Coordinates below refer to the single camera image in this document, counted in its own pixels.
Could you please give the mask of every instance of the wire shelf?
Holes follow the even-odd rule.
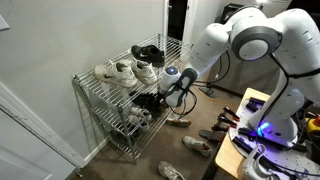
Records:
[[[192,48],[191,44],[163,35],[153,36],[138,44],[138,46],[148,45],[155,45],[165,52],[165,66],[160,68],[153,67],[158,79],[161,77],[165,68],[174,66],[180,59],[187,59],[188,53]],[[122,59],[133,59],[130,49],[110,60],[117,62]],[[141,152],[147,147],[149,142],[164,124],[167,116],[171,113],[170,109],[167,109],[162,113],[161,117],[155,118],[154,121],[149,123],[150,129],[146,133],[141,134],[134,146],[128,147],[115,142],[110,137],[109,131],[111,129],[117,130],[129,139],[143,123],[139,122],[133,124],[128,120],[130,107],[133,105],[132,100],[141,93],[156,93],[158,91],[158,84],[155,83],[146,86],[139,81],[134,87],[123,88],[115,84],[104,83],[97,80],[94,76],[93,69],[80,75],[75,75],[73,82],[75,89],[81,94],[83,100],[86,101],[85,104],[87,108],[92,112],[92,116],[94,116],[93,119],[100,125],[100,129],[105,132],[109,141],[126,154],[132,156],[134,160],[140,156]]]

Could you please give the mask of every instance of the baseboard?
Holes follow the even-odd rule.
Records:
[[[104,139],[96,148],[94,148],[94,150],[86,158],[84,158],[86,164],[88,164],[94,158],[94,156],[98,154],[100,149],[102,149],[106,144],[107,139]]]

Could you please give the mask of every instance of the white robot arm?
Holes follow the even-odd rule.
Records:
[[[242,8],[226,24],[214,23],[205,29],[179,80],[169,90],[162,89],[167,91],[164,100],[169,106],[180,106],[194,81],[229,48],[241,60],[271,55],[282,70],[279,81],[270,99],[249,123],[264,138],[291,147],[297,141],[297,126],[291,115],[302,107],[304,97],[320,105],[319,41],[316,24],[301,9],[268,19],[255,7]],[[262,124],[267,124],[263,130],[259,129]]]

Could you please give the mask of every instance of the white sneaker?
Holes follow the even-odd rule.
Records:
[[[131,107],[130,112],[133,115],[136,115],[136,116],[143,118],[147,122],[152,121],[152,116],[151,116],[150,112],[146,109],[142,109],[142,108],[138,108],[138,107]]]
[[[94,75],[103,82],[118,84],[123,87],[132,87],[138,82],[130,66],[121,62],[113,63],[111,60],[107,61],[106,64],[97,65],[94,68]]]
[[[163,177],[168,178],[169,180],[185,180],[181,173],[166,161],[161,161],[159,163],[158,170]]]
[[[140,124],[139,129],[142,132],[147,132],[150,129],[149,123],[144,121],[142,118],[138,116],[129,115],[128,119],[129,119],[129,122],[132,124]]]
[[[211,155],[211,147],[202,141],[196,140],[195,138],[190,136],[183,137],[182,141],[188,148],[195,149],[204,156],[208,157]]]
[[[157,76],[153,71],[151,63],[149,64],[135,59],[132,61],[132,71],[143,84],[151,85],[157,82]]]

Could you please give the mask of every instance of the gray carpet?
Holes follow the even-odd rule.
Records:
[[[160,161],[164,160],[171,163],[186,179],[200,180],[208,163],[212,163],[210,162],[211,157],[204,157],[199,152],[187,148],[182,144],[182,138],[188,135],[205,141],[198,136],[198,130],[210,130],[217,121],[218,114],[222,112],[222,108],[229,106],[236,110],[241,98],[215,90],[217,98],[210,99],[197,89],[192,89],[198,98],[197,106],[192,113],[185,117],[185,119],[192,121],[189,128],[183,129],[164,124],[142,152],[137,165],[124,158],[112,145],[107,145],[81,170],[82,179],[163,180],[157,166]],[[192,105],[191,99],[188,99],[188,102],[189,106]]]

